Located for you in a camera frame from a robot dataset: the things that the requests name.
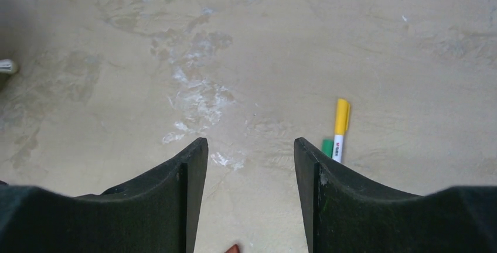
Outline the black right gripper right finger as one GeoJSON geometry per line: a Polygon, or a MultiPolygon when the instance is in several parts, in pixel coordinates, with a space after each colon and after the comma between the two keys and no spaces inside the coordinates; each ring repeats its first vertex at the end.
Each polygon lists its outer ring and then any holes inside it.
{"type": "Polygon", "coordinates": [[[496,187],[419,196],[375,182],[305,138],[294,163],[309,252],[495,252],[496,187]]]}

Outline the yellow pen cap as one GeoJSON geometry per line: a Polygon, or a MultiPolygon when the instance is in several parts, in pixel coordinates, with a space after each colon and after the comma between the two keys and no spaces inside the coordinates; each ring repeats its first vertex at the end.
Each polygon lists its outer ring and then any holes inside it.
{"type": "Polygon", "coordinates": [[[338,98],[335,117],[335,135],[344,135],[348,130],[349,116],[350,103],[343,98],[338,98]]]}

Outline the white pen yellow tip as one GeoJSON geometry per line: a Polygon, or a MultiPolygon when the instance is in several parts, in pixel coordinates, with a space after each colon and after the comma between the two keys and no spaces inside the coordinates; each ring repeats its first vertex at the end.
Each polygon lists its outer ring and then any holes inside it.
{"type": "Polygon", "coordinates": [[[332,159],[342,163],[344,135],[335,134],[333,140],[332,159]]]}

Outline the green pen cap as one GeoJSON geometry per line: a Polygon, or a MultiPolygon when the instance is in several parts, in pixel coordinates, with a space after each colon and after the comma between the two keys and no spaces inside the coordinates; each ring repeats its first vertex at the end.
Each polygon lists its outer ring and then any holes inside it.
{"type": "Polygon", "coordinates": [[[333,146],[334,146],[334,141],[333,139],[323,139],[322,140],[322,145],[321,145],[321,151],[328,157],[333,156],[333,146]]]}

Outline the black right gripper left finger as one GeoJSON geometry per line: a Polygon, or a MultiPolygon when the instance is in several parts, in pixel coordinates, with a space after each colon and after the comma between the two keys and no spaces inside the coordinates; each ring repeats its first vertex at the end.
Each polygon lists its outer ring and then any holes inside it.
{"type": "Polygon", "coordinates": [[[206,138],[101,194],[1,187],[2,252],[193,252],[206,138]]]}

